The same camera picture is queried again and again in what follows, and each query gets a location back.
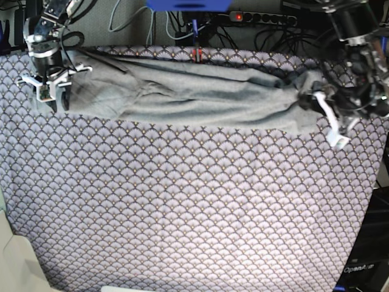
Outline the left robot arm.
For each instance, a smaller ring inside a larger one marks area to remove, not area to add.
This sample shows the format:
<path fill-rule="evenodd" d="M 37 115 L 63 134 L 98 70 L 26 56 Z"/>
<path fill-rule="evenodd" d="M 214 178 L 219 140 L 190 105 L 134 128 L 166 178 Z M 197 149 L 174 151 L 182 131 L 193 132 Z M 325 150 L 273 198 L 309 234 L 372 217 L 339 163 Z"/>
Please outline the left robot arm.
<path fill-rule="evenodd" d="M 334 88 L 330 105 L 344 117 L 388 117 L 388 65 L 378 38 L 379 25 L 368 1 L 297 1 L 303 9 L 320 9 L 331 20 L 338 40 L 345 43 L 345 63 L 356 77 L 342 85 L 320 68 Z"/>

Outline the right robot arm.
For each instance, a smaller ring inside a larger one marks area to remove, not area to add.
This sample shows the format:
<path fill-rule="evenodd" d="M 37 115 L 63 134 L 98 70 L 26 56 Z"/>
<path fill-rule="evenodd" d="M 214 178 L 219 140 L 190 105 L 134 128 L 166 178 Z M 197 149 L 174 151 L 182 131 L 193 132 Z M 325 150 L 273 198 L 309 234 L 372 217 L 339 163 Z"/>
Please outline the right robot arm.
<path fill-rule="evenodd" d="M 70 50 L 84 43 L 81 32 L 64 34 L 75 19 L 82 1 L 44 1 L 43 11 L 25 21 L 23 37 L 34 72 L 23 75 L 18 84 L 32 87 L 37 104 L 53 112 L 68 111 L 73 76 L 91 72 L 92 67 L 75 63 Z"/>

